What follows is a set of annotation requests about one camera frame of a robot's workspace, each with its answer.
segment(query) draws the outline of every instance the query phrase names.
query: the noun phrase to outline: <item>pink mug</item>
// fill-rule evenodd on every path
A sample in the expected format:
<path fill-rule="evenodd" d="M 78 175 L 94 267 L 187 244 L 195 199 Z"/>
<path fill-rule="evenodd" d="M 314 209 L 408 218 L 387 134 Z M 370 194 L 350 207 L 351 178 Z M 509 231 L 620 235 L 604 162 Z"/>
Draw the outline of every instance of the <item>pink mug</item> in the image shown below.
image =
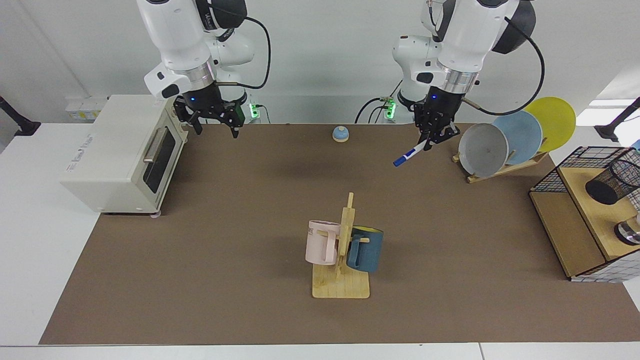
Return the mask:
<path fill-rule="evenodd" d="M 318 265 L 333 265 L 338 258 L 336 236 L 340 234 L 340 224 L 322 220 L 311 220 L 307 233 L 307 254 L 305 259 Z"/>

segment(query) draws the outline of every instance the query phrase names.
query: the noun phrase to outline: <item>mug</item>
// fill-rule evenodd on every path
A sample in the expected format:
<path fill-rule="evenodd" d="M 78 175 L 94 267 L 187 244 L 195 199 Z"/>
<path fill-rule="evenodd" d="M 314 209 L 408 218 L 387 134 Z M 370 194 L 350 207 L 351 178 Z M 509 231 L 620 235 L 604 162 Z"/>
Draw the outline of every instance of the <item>mug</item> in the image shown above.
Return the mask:
<path fill-rule="evenodd" d="M 322 220 L 310 221 L 305 259 L 312 264 L 334 265 L 338 258 L 336 249 L 338 234 L 340 234 L 340 224 Z"/>
<path fill-rule="evenodd" d="M 376 271 L 382 250 L 382 235 L 382 230 L 354 226 L 351 232 L 352 240 L 347 256 L 347 266 L 364 272 Z"/>

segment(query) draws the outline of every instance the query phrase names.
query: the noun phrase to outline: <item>mug handle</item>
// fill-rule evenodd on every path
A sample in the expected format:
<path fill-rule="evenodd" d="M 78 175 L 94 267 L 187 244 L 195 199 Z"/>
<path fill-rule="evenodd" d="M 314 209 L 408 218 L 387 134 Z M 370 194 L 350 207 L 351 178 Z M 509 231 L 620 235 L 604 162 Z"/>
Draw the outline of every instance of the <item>mug handle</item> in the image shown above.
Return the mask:
<path fill-rule="evenodd" d="M 324 262 L 329 261 L 329 258 L 333 257 L 333 251 L 335 250 L 335 232 L 327 231 L 328 239 L 326 241 L 326 250 L 324 252 Z"/>
<path fill-rule="evenodd" d="M 355 234 L 351 240 L 351 248 L 349 249 L 349 256 L 347 257 L 347 265 L 351 268 L 358 267 L 358 253 L 360 250 L 360 239 L 362 235 Z"/>

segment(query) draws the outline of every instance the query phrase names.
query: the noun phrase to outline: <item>wooden mug holder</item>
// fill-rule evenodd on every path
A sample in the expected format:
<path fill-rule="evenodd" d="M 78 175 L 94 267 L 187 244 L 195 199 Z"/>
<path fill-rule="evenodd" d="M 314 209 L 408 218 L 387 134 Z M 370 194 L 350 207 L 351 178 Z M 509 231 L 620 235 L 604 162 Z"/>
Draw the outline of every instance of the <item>wooden mug holder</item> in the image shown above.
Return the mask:
<path fill-rule="evenodd" d="M 542 143 L 545 143 L 547 141 L 547 138 L 542 139 Z M 515 154 L 515 150 L 511 151 L 509 153 L 509 157 L 507 157 L 507 160 L 511 159 L 511 157 Z M 521 163 L 521 164 L 517 164 L 517 165 L 504 165 L 500 170 L 498 170 L 498 172 L 496 172 L 494 175 L 488 176 L 488 177 L 478 177 L 475 174 L 471 174 L 469 176 L 467 176 L 467 182 L 469 184 L 473 184 L 473 183 L 477 183 L 478 181 L 482 181 L 482 180 L 487 180 L 487 179 L 491 179 L 492 177 L 497 177 L 497 176 L 502 176 L 505 174 L 508 174 L 510 172 L 514 172 L 517 170 L 521 170 L 523 168 L 528 168 L 528 167 L 532 167 L 534 165 L 537 165 L 538 163 L 540 163 L 542 161 L 542 159 L 546 158 L 547 155 L 549 153 L 548 152 L 537 152 L 531 159 Z M 455 162 L 455 163 L 459 163 L 460 162 L 460 153 L 457 153 L 456 155 L 453 156 L 453 158 L 451 158 L 451 161 Z"/>
<path fill-rule="evenodd" d="M 355 215 L 353 193 L 349 193 L 347 206 L 342 209 L 340 234 L 337 236 L 338 260 L 335 265 L 314 264 L 312 295 L 316 299 L 367 299 L 371 294 L 369 273 L 347 266 L 347 251 L 349 250 Z M 368 242 L 369 239 L 362 238 L 360 241 Z"/>

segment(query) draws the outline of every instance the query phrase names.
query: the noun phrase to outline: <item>yellow plate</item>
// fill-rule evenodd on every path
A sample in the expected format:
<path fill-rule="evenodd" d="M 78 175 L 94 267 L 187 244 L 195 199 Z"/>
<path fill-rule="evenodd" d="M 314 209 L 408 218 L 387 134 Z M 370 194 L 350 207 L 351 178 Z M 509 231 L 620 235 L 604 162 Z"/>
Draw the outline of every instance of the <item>yellow plate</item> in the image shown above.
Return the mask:
<path fill-rule="evenodd" d="M 573 136 L 575 111 L 559 97 L 543 97 L 532 102 L 524 110 L 535 116 L 542 127 L 542 136 L 546 140 L 540 151 L 556 150 Z"/>

